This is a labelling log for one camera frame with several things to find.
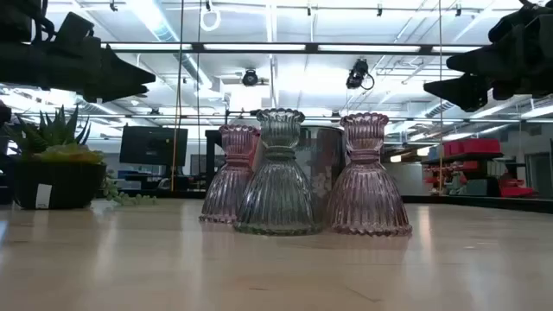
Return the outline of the rack with red orange bins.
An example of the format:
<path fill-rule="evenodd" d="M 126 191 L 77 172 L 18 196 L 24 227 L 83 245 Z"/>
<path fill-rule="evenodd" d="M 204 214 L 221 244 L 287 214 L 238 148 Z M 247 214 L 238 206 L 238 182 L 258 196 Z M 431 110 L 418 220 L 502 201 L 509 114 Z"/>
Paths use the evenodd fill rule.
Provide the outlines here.
<path fill-rule="evenodd" d="M 423 181 L 432 195 L 526 198 L 537 193 L 518 177 L 523 163 L 504 155 L 495 138 L 465 138 L 429 149 Z"/>

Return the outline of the green ribbed glass candle holder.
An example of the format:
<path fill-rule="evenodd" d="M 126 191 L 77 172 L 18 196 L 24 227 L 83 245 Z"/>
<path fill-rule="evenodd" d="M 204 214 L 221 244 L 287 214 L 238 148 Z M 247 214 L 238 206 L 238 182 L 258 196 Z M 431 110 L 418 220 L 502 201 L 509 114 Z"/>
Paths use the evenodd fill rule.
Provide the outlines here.
<path fill-rule="evenodd" d="M 321 231 L 315 218 L 308 178 L 296 162 L 305 116 L 292 109 L 257 113 L 262 159 L 241 200 L 234 230 L 242 233 L 301 236 Z"/>

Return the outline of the black table edge frame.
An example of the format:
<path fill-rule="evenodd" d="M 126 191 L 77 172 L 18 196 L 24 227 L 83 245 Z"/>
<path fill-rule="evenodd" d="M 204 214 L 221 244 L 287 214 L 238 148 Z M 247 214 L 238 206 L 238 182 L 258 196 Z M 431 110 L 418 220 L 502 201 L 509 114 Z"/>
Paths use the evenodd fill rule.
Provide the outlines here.
<path fill-rule="evenodd" d="M 474 196 L 404 195 L 404 203 L 475 206 L 501 210 L 553 214 L 553 200 L 516 199 Z"/>

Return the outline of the green artificial succulent plant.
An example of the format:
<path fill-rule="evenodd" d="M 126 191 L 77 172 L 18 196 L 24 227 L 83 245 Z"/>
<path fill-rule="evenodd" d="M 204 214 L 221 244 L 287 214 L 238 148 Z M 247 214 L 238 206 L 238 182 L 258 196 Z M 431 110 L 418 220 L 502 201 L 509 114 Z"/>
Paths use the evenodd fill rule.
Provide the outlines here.
<path fill-rule="evenodd" d="M 11 155 L 0 151 L 0 172 L 6 177 L 13 201 L 14 192 L 7 173 L 15 162 L 86 162 L 105 165 L 103 153 L 86 146 L 91 127 L 87 125 L 79 134 L 75 133 L 78 110 L 74 110 L 71 117 L 66 117 L 64 110 L 57 111 L 54 117 L 41 112 L 40 122 L 36 126 L 26 123 L 21 116 L 16 117 L 17 124 L 10 126 L 11 109 L 3 106 L 0 107 L 0 112 L 3 114 L 0 117 L 0 138 L 6 138 L 8 142 L 16 144 Z M 107 169 L 98 192 L 102 192 L 106 199 L 116 201 L 120 205 L 151 204 L 156 201 L 155 196 L 138 194 L 131 198 L 128 194 L 118 191 Z"/>

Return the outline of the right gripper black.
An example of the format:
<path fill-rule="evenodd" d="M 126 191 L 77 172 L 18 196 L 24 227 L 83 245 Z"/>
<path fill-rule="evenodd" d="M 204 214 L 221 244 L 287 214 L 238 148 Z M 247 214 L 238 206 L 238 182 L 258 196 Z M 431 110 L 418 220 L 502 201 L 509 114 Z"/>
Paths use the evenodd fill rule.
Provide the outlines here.
<path fill-rule="evenodd" d="M 524 3 L 522 7 L 534 5 L 540 12 L 526 25 L 516 26 L 492 45 L 446 61 L 449 69 L 465 74 L 425 83 L 423 90 L 464 112 L 477 111 L 488 103 L 495 79 L 511 80 L 516 93 L 533 98 L 553 94 L 553 3 Z"/>

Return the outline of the black overhead frame bar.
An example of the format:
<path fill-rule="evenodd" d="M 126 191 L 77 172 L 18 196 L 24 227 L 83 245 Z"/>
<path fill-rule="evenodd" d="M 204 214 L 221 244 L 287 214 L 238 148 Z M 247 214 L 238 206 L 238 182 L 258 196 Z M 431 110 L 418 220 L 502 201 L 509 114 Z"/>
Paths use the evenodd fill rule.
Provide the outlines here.
<path fill-rule="evenodd" d="M 431 44 L 352 44 L 316 42 L 104 42 L 116 53 L 168 54 L 179 51 L 194 54 L 375 54 L 375 55 L 456 55 L 480 48 L 478 45 L 431 45 Z"/>

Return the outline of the silver floral metal tin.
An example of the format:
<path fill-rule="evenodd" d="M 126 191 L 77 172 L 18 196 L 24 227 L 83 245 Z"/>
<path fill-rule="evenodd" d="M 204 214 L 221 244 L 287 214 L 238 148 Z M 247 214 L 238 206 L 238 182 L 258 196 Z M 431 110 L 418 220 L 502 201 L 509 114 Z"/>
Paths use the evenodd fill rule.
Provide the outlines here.
<path fill-rule="evenodd" d="M 308 178 L 315 218 L 323 221 L 326 204 L 340 172 L 345 167 L 342 130 L 303 126 L 295 147 L 296 162 Z"/>

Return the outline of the black plant pot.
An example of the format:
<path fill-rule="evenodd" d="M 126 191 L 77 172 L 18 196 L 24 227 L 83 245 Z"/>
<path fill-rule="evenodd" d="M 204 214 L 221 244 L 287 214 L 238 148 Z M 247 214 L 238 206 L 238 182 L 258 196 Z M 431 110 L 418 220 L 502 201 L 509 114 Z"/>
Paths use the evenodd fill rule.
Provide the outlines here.
<path fill-rule="evenodd" d="M 15 162 L 7 173 L 14 201 L 28 210 L 87 207 L 105 178 L 106 166 L 86 162 Z"/>

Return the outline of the black computer monitor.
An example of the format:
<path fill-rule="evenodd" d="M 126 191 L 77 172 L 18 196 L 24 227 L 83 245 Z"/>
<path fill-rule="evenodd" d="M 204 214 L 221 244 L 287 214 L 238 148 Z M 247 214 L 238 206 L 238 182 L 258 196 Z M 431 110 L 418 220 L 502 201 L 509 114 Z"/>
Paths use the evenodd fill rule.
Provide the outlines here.
<path fill-rule="evenodd" d="M 119 161 L 129 164 L 184 166 L 187 145 L 187 129 L 125 126 Z"/>

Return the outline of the pink ribbed glass candle holder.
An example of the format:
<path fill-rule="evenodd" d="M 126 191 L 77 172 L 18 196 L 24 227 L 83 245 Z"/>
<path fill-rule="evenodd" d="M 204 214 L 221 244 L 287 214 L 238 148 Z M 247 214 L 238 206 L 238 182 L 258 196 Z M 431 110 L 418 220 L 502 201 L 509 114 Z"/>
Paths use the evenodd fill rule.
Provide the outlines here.
<path fill-rule="evenodd" d="M 335 232 L 369 236 L 412 232 L 396 182 L 380 162 L 388 122 L 386 115 L 371 112 L 340 120 L 349 163 L 327 204 L 328 226 Z"/>
<path fill-rule="evenodd" d="M 226 163 L 214 176 L 204 200 L 200 221 L 231 224 L 237 219 L 239 204 L 253 171 L 251 155 L 258 130 L 249 125 L 219 127 Z"/>

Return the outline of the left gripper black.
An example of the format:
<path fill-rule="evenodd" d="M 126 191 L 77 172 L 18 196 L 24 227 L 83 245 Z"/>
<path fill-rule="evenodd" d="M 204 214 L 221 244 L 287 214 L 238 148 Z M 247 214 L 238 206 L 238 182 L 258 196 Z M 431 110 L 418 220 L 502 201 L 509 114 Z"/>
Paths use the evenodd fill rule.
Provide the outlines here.
<path fill-rule="evenodd" d="M 106 88 L 109 80 L 131 87 Z M 156 76 L 121 60 L 110 45 L 87 36 L 80 42 L 0 42 L 0 83 L 83 93 L 87 102 L 110 102 L 145 94 Z"/>

